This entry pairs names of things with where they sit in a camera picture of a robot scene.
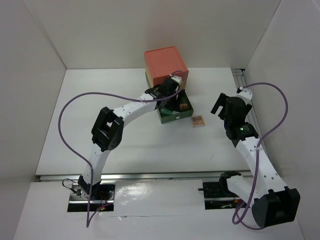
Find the green cream tube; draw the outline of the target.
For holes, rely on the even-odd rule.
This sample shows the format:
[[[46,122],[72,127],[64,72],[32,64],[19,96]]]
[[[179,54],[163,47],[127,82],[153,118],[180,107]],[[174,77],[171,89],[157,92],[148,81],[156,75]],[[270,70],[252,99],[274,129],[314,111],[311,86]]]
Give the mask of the green cream tube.
[[[165,116],[171,116],[173,112],[165,107],[161,108],[160,113]]]

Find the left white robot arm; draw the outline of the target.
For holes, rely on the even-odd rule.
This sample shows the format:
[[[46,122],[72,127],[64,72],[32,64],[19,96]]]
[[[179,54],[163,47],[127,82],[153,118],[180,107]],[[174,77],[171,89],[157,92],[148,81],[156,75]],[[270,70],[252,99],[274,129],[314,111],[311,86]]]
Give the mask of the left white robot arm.
[[[100,110],[91,130],[92,148],[88,166],[78,179],[80,192],[86,199],[92,200],[97,197],[102,170],[111,151],[121,143],[124,128],[130,122],[175,98],[183,84],[182,77],[170,75],[163,83],[147,89],[129,103],[115,109],[104,107]]]

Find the foundation bottle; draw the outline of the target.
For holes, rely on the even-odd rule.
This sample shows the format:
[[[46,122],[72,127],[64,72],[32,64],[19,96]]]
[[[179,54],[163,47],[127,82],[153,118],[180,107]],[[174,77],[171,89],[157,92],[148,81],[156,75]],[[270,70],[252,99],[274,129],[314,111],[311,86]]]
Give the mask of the foundation bottle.
[[[181,104],[179,105],[179,110],[180,110],[181,112],[187,111],[188,109],[189,109],[189,105],[188,105],[187,103],[181,103]]]

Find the eyeshadow palette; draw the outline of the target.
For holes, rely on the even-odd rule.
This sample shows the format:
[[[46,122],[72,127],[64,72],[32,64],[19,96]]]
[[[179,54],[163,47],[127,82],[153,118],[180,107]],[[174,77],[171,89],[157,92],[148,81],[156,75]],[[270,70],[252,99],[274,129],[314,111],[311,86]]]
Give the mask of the eyeshadow palette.
[[[195,127],[203,127],[205,126],[205,121],[202,115],[195,115],[191,117],[192,126]]]

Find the three-drawer organizer box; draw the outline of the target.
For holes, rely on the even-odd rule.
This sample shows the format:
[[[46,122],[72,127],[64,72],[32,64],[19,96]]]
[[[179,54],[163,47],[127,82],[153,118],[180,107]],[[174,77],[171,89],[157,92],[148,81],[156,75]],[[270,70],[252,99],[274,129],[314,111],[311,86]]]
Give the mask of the three-drawer organizer box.
[[[169,46],[144,52],[145,73],[151,87],[162,84],[174,73],[174,76],[188,78],[189,70],[176,46]]]

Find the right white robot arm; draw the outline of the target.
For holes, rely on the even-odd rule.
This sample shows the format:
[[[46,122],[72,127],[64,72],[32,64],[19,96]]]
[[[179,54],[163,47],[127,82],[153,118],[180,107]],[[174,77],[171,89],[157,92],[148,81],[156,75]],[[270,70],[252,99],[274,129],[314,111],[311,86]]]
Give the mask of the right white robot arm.
[[[218,190],[223,196],[235,194],[252,212],[259,228],[267,228],[295,220],[301,196],[289,188],[279,176],[261,144],[256,129],[246,121],[251,110],[252,93],[237,96],[221,93],[211,113],[223,120],[227,138],[241,154],[253,175],[248,182],[239,172],[228,171],[220,176]]]

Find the green bottom drawer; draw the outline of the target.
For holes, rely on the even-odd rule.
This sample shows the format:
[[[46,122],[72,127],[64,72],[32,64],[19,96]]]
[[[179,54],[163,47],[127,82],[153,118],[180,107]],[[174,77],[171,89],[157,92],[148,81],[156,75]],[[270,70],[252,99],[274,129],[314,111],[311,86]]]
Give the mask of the green bottom drawer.
[[[187,103],[189,109],[186,111],[180,111],[179,105],[181,103]],[[166,108],[172,111],[172,115],[163,115],[160,113],[161,108]],[[163,107],[160,107],[158,110],[158,115],[160,118],[161,124],[166,124],[169,122],[181,120],[184,118],[191,117],[194,113],[193,106],[186,94],[185,90],[182,90],[176,97],[170,99]]]

